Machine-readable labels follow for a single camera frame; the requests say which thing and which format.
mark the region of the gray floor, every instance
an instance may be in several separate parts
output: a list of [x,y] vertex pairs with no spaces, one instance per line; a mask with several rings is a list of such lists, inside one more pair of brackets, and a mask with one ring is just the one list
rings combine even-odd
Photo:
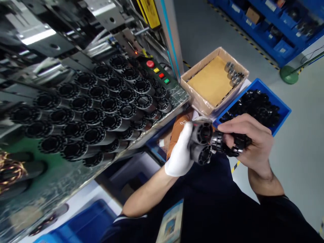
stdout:
[[[250,71],[249,80],[260,78],[292,109],[275,137],[270,163],[286,195],[318,231],[324,216],[324,163],[320,148],[324,141],[324,58],[305,68],[296,84],[287,85],[278,71],[207,3],[174,2],[184,60],[194,65],[222,46]],[[243,192],[256,200],[247,167],[240,164],[233,178]]]

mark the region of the white glove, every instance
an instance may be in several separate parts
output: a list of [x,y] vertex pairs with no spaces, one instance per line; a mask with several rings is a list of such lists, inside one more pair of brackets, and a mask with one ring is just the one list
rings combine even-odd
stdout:
[[172,177],[187,174],[194,161],[190,159],[189,141],[192,133],[192,122],[186,122],[175,144],[170,159],[165,163],[165,173]]

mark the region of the open cardboard box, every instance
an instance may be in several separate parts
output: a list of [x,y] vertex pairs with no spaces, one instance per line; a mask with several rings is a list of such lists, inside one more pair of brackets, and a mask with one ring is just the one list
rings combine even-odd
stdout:
[[[230,80],[224,70],[226,63],[229,61],[235,65],[236,72],[242,72],[245,75],[244,79],[234,88],[230,86]],[[189,102],[197,112],[207,117],[215,117],[226,108],[226,104],[233,101],[248,75],[249,71],[247,69],[222,47],[218,47],[185,72],[181,76],[180,85],[189,93]]]

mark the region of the red emergency stop button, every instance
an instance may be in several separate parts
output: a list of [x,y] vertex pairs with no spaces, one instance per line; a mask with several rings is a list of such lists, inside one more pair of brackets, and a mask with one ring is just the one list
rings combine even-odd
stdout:
[[149,67],[149,68],[154,68],[154,62],[153,61],[151,61],[151,60],[148,60],[147,62],[146,62],[146,65]]

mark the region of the hand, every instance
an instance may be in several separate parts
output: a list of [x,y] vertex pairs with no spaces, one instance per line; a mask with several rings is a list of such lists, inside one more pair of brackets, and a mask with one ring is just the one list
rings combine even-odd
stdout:
[[165,173],[172,177],[180,177],[187,174],[194,161],[190,159],[188,143],[192,133],[192,122],[186,122],[174,146],[170,159],[165,163]]
[[[252,144],[244,149],[237,159],[254,170],[261,178],[272,178],[269,155],[274,139],[269,128],[263,126],[249,114],[243,114],[220,124],[217,129],[224,133],[246,134],[251,138]],[[224,140],[229,148],[234,145],[234,138],[231,135],[225,134]]]

